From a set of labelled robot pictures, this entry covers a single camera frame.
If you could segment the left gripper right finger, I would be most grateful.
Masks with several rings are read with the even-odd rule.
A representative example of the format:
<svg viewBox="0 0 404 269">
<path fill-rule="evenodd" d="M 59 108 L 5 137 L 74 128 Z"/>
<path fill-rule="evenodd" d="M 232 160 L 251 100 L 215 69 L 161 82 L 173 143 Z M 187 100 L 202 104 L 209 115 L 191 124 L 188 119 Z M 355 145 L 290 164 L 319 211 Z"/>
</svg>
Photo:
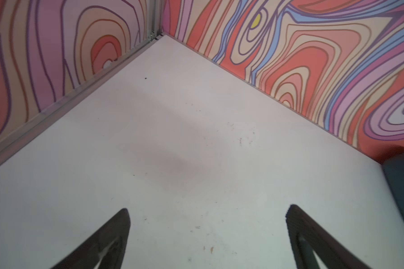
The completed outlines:
<svg viewBox="0 0 404 269">
<path fill-rule="evenodd" d="M 286 223 L 298 269 L 320 268 L 316 257 L 319 257 L 328 269 L 367 269 L 369 267 L 299 206 L 289 207 Z"/>
</svg>

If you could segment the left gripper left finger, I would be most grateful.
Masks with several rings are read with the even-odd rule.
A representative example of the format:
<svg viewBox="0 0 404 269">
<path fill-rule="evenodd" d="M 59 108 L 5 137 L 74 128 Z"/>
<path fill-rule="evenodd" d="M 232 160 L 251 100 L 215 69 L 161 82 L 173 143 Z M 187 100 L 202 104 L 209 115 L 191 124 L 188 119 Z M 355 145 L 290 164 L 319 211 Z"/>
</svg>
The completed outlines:
<svg viewBox="0 0 404 269">
<path fill-rule="evenodd" d="M 54 269 L 120 269 L 131 227 L 129 212 L 122 208 Z"/>
</svg>

